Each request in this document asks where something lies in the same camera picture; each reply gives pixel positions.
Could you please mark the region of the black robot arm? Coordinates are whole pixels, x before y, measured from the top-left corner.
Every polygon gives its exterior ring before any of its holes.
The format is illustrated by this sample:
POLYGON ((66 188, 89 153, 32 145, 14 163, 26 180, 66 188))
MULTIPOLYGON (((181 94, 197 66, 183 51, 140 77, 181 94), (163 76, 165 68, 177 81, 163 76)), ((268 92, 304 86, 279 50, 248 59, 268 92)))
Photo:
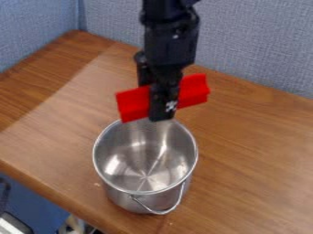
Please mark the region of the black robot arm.
POLYGON ((143 48, 135 53, 135 64, 137 86, 149 86, 152 122, 175 116, 183 70, 195 61, 200 18, 193 5, 199 1, 143 0, 143 48))

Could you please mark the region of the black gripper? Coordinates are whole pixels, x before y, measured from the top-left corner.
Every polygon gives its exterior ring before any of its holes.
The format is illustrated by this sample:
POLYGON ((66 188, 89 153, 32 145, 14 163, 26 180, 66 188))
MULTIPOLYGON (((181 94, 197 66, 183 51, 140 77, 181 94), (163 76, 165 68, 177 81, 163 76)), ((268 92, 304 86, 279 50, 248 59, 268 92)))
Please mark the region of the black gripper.
POLYGON ((149 85, 152 122, 173 118, 181 70, 193 63, 199 18, 144 24, 144 44, 135 53, 137 86, 149 85))

